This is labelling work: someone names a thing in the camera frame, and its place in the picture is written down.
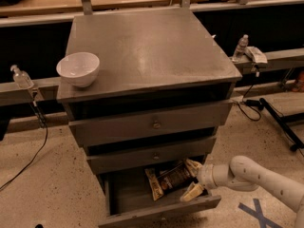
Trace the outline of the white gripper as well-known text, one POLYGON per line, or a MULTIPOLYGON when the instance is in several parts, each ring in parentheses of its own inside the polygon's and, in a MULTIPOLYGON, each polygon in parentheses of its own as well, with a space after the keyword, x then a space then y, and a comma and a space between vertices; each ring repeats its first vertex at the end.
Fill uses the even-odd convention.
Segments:
POLYGON ((217 185, 213 178, 213 164, 202 165, 198 161, 185 160, 185 165, 192 177, 197 176, 199 183, 192 182, 185 193, 180 197, 182 202, 191 201, 202 194, 204 189, 216 189, 217 185))

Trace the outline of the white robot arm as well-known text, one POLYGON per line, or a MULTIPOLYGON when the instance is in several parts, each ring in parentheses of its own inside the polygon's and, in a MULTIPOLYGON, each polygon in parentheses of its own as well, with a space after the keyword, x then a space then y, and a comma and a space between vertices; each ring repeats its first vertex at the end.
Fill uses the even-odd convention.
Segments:
POLYGON ((198 197, 205 189, 221 186, 235 191, 251 192, 263 188, 296 213, 294 228, 304 228, 304 185, 271 171, 245 156, 234 156, 229 163, 213 165, 185 161, 197 179, 180 197, 187 202, 198 197))

